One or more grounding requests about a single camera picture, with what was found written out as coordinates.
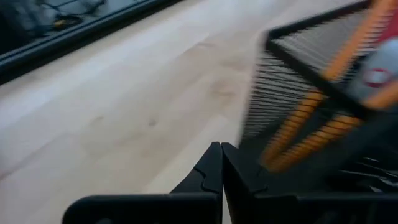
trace light wood floor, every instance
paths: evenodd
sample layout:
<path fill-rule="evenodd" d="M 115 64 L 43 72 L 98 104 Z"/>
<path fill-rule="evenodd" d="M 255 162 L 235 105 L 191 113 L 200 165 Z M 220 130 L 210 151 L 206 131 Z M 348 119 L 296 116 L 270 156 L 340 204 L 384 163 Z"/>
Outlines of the light wood floor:
<path fill-rule="evenodd" d="M 262 31 L 347 0 L 186 0 L 0 87 L 0 223 L 168 192 L 236 144 Z"/>

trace wooden floor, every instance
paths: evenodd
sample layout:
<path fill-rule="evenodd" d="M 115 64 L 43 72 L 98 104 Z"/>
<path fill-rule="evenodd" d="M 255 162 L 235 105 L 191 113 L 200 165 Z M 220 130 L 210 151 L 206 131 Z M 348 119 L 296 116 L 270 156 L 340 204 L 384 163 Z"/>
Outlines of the wooden floor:
<path fill-rule="evenodd" d="M 236 144 L 262 31 L 347 0 L 186 0 L 0 87 L 0 223 L 168 192 Z"/>

